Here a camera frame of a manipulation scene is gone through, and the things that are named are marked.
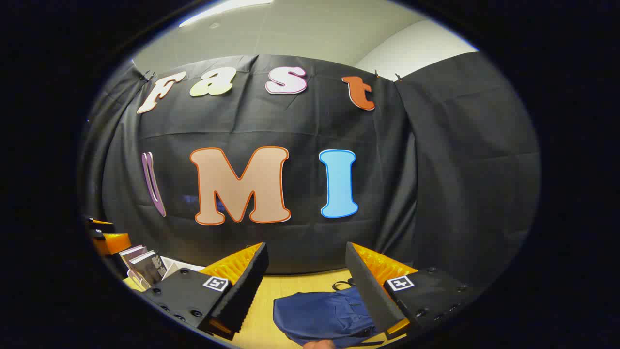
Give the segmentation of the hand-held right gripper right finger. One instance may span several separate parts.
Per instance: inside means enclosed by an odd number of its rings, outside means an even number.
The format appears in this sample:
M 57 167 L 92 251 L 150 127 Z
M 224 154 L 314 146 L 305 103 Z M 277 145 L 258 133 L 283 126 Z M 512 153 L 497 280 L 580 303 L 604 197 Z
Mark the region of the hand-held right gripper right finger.
M 375 327 L 388 339 L 434 331 L 478 296 L 478 288 L 438 268 L 417 270 L 356 243 L 347 243 L 345 262 Z

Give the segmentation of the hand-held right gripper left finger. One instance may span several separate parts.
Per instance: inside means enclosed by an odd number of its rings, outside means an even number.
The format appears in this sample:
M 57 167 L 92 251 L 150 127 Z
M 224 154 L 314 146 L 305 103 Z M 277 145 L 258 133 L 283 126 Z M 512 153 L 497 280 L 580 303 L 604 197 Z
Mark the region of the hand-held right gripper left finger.
M 141 295 L 180 322 L 232 340 L 241 331 L 268 265 L 268 248 L 261 242 L 200 271 L 177 268 Z

